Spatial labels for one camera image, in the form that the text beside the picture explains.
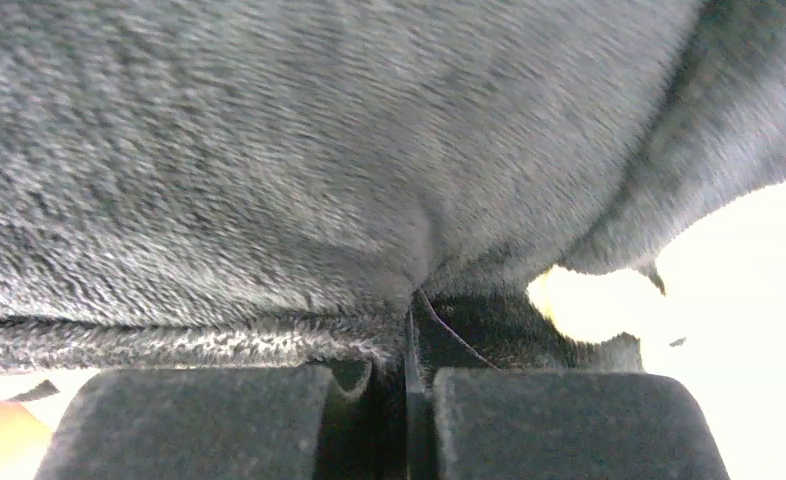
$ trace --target thin wire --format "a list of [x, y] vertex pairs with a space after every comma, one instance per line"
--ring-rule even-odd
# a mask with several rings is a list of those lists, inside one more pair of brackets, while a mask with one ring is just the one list
[[467, 343], [466, 340], [461, 338], [460, 335], [455, 333], [455, 331], [452, 330], [452, 327], [447, 325], [446, 322], [444, 322], [443, 319], [441, 319], [440, 316], [437, 315], [437, 312], [434, 311], [434, 307], [431, 306], [431, 302], [428, 300], [428, 297], [425, 295], [425, 293], [422, 290], [419, 290], [419, 294], [420, 294], [420, 297], [422, 297], [422, 301], [423, 301], [423, 303], [425, 303], [426, 308], [428, 308], [428, 311], [431, 314], [431, 318], [433, 318], [435, 322], [437, 322], [441, 326], [443, 326], [443, 328], [445, 328], [446, 331], [449, 332], [452, 335], [452, 337], [455, 340], [458, 341], [458, 343], [460, 343], [461, 345], [466, 347], [467, 350], [472, 352], [472, 354], [475, 355], [476, 358], [478, 358], [479, 360], [481, 360], [482, 362], [487, 364], [490, 368], [492, 368], [494, 370], [499, 370], [499, 367], [497, 367], [496, 365], [493, 365], [490, 362], [490, 360], [484, 358], [480, 353], [478, 353], [478, 351], [475, 348], [473, 348], [469, 343]]

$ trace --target gray plush blanket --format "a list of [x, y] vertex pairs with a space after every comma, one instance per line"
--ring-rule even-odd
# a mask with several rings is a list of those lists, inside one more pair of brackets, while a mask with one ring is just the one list
[[394, 366], [419, 289], [583, 364], [529, 281], [786, 180], [786, 1], [707, 3], [0, 0], [0, 373]]

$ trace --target fuzzy texture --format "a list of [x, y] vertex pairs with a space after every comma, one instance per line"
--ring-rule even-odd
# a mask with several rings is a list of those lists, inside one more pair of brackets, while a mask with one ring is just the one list
[[786, 1], [711, 3], [0, 0], [0, 373], [392, 365], [419, 287], [649, 261], [786, 179]]

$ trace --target black plastic block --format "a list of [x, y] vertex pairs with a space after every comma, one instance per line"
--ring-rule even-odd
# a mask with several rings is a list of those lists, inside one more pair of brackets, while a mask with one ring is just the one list
[[343, 392], [320, 366], [103, 373], [70, 404], [35, 478], [371, 477], [366, 384]]
[[442, 369], [434, 395], [444, 480], [729, 478], [670, 378]]

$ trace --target gray fleece fabric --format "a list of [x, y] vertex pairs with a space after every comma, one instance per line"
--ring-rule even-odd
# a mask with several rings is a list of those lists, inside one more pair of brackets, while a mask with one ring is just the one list
[[782, 0], [0, 0], [0, 373], [393, 365], [783, 180]]

